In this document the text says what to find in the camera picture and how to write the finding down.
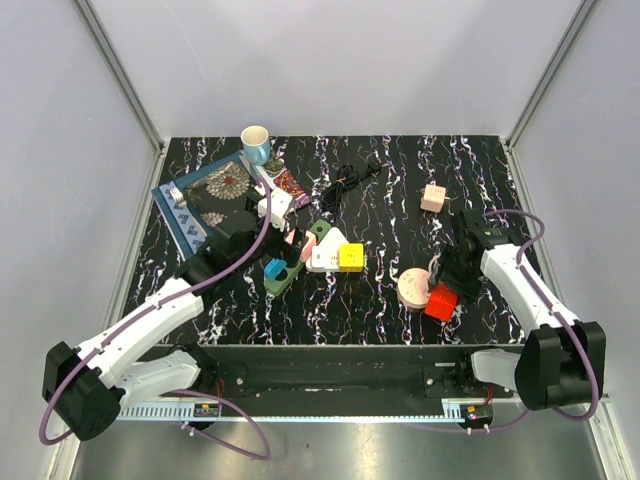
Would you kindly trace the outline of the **blue plug adapter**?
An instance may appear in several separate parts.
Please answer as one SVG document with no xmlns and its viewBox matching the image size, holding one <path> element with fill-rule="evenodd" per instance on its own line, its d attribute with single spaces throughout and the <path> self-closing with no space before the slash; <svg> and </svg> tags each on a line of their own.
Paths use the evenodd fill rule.
<svg viewBox="0 0 640 480">
<path fill-rule="evenodd" d="M 276 280 L 286 270 L 287 262 L 280 258 L 272 258 L 264 268 L 266 280 Z"/>
</svg>

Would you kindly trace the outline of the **pink cube socket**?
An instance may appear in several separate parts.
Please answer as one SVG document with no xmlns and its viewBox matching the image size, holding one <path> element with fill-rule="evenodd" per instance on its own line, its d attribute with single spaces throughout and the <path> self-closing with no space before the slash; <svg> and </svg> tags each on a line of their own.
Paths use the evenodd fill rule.
<svg viewBox="0 0 640 480">
<path fill-rule="evenodd" d="M 294 239 L 294 231 L 292 230 L 291 232 L 289 232 L 289 234 L 287 235 L 287 237 L 285 238 L 285 241 L 291 245 L 293 245 L 293 239 Z M 306 262 L 307 259 L 311 256 L 312 253 L 312 248 L 314 246 L 317 245 L 317 236 L 315 233 L 307 230 L 305 232 L 305 241 L 304 244 L 301 248 L 301 253 L 299 256 L 299 261 L 300 262 Z"/>
</svg>

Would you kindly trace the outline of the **red cube socket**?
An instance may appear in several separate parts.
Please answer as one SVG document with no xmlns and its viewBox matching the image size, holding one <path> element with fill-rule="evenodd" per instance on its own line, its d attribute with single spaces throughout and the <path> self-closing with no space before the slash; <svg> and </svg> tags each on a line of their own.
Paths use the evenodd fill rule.
<svg viewBox="0 0 640 480">
<path fill-rule="evenodd" d="M 458 303 L 458 295 L 439 283 L 429 295 L 425 313 L 441 322 L 449 322 Z"/>
</svg>

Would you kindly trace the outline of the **green power strip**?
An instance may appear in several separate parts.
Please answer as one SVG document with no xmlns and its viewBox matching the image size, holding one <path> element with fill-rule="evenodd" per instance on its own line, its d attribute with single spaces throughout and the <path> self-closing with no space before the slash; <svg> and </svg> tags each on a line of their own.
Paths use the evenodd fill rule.
<svg viewBox="0 0 640 480">
<path fill-rule="evenodd" d="M 312 239 L 316 240 L 316 245 L 324 239 L 330 228 L 331 225 L 325 220 L 318 220 L 312 225 L 310 233 L 312 234 Z M 308 265 L 312 248 L 313 246 L 310 246 L 308 252 L 303 254 L 303 261 L 298 261 L 292 267 L 283 267 L 273 278 L 265 277 L 264 287 L 266 291 L 273 296 L 281 295 L 295 280 L 297 275 Z"/>
</svg>

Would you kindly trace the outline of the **pink round socket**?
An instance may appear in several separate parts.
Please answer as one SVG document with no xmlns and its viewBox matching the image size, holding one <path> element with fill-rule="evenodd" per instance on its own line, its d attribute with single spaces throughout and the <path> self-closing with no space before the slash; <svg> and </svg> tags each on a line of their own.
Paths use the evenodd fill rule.
<svg viewBox="0 0 640 480">
<path fill-rule="evenodd" d="M 423 268 L 410 268 L 401 273 L 397 282 L 397 295 L 400 302 L 414 310 L 424 310 L 431 292 L 429 290 L 430 272 Z"/>
</svg>

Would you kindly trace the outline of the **white triangular power strip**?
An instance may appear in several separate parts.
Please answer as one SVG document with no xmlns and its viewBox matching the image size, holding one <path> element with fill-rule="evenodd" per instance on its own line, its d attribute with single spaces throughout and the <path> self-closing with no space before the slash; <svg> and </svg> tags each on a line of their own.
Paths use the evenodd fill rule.
<svg viewBox="0 0 640 480">
<path fill-rule="evenodd" d="M 306 270 L 312 273 L 338 272 L 339 250 L 346 243 L 346 237 L 337 227 L 329 229 L 320 243 L 312 247 L 311 255 L 305 262 Z"/>
</svg>

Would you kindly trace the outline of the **yellow cube socket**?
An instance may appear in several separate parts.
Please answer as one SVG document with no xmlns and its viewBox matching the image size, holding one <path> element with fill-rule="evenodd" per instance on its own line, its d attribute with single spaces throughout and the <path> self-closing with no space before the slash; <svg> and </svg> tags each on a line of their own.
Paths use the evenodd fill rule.
<svg viewBox="0 0 640 480">
<path fill-rule="evenodd" d="M 361 272 L 365 267 L 365 248 L 362 243 L 344 243 L 338 250 L 338 267 L 342 272 Z"/>
</svg>

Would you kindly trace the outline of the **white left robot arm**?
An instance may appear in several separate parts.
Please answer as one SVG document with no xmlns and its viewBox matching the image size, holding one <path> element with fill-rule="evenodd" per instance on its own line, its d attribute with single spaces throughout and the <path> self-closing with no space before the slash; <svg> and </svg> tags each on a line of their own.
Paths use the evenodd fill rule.
<svg viewBox="0 0 640 480">
<path fill-rule="evenodd" d="M 160 360 L 141 357 L 171 331 L 203 313 L 216 287 L 265 255 L 296 258 L 289 227 L 273 209 L 243 211 L 227 221 L 230 234 L 208 238 L 198 252 L 141 306 L 93 338 L 70 347 L 61 341 L 46 354 L 42 397 L 47 407 L 39 440 L 55 445 L 69 436 L 81 441 L 104 432 L 131 404 L 174 390 L 196 396 L 215 386 L 215 362 L 191 348 Z"/>
</svg>

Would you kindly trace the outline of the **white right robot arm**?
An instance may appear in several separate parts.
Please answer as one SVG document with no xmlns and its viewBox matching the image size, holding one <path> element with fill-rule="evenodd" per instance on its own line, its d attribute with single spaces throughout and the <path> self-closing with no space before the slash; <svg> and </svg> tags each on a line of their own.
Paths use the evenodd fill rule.
<svg viewBox="0 0 640 480">
<path fill-rule="evenodd" d="M 505 387 L 530 411 L 552 409 L 573 421 L 591 419 L 604 393 L 606 334 L 597 322 L 583 322 L 534 271 L 525 252 L 540 240 L 516 242 L 512 231 L 494 226 L 489 214 L 466 209 L 451 218 L 454 242 L 431 271 L 429 289 L 449 290 L 474 301 L 484 282 L 493 284 L 519 321 L 526 341 L 518 353 L 498 348 L 469 354 L 454 371 L 454 384 L 476 396 L 489 384 Z"/>
</svg>

